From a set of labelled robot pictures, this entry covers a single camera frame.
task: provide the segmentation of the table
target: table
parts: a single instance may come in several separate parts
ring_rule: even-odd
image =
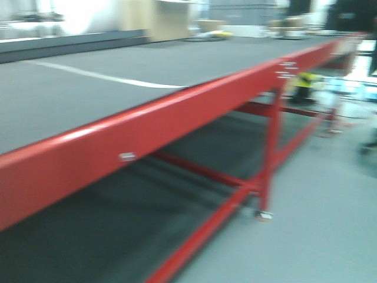
[[[274,170],[328,117],[284,108],[286,80],[337,58],[348,68],[362,37],[172,41],[1,65],[1,229],[152,153],[234,188],[147,280],[168,281],[250,195],[260,198],[256,216],[270,218]],[[269,90],[272,105],[249,102]],[[156,152],[233,110],[269,119],[263,166],[252,178]],[[282,149],[280,110],[315,117]]]

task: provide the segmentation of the white line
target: white line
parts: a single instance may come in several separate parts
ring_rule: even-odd
[[[100,73],[85,71],[82,69],[69,67],[66,65],[59,65],[59,64],[54,64],[54,63],[42,62],[42,61],[26,60],[24,62],[33,64],[33,65],[39,65],[39,66],[54,68],[58,70],[63,70],[63,71],[78,74],[78,75],[84,75],[86,77],[99,78],[100,80],[115,81],[116,83],[121,83],[121,84],[137,85],[139,87],[151,87],[151,88],[184,88],[185,87],[183,85],[154,84],[154,83],[148,83],[146,81],[138,81],[138,80],[130,80],[127,78],[112,77],[110,75],[102,75]]]

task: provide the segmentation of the red table leg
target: red table leg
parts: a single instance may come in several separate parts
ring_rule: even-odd
[[[268,221],[272,219],[272,214],[266,212],[270,195],[271,181],[274,172],[275,155],[278,150],[280,132],[281,132],[281,115],[283,87],[276,91],[274,102],[270,109],[269,125],[266,137],[266,152],[264,158],[264,173],[260,188],[259,210],[256,211],[256,218],[259,221]]]

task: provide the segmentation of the red metal frame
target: red metal frame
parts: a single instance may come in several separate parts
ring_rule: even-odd
[[[261,198],[260,209],[267,209],[273,171],[327,118],[327,114],[315,114],[314,121],[284,149],[277,148],[281,125],[279,113],[281,110],[288,111],[283,108],[281,100],[286,79],[279,77],[284,63],[295,62],[297,69],[292,70],[291,74],[297,74],[355,52],[356,43],[362,37],[362,34],[356,34],[339,38],[271,60],[0,155],[0,230],[234,109],[270,117],[264,166],[250,180],[220,174],[162,153],[154,154],[235,188],[208,221],[147,280],[149,283],[167,282],[248,195]],[[258,110],[255,104],[248,103],[271,89],[277,90],[272,106],[263,106]],[[122,162],[119,158],[121,153],[133,153],[135,159]]]

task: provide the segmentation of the metal bracket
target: metal bracket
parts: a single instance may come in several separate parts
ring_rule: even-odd
[[[273,213],[262,211],[262,210],[257,210],[254,213],[254,217],[259,221],[259,222],[268,222],[273,219]]]
[[[121,162],[131,162],[136,160],[136,154],[134,152],[125,152],[119,154]]]
[[[292,74],[294,70],[298,70],[296,67],[297,62],[283,62],[280,63],[279,66],[283,67],[283,71],[276,71],[278,78],[292,78],[296,76],[295,74]]]

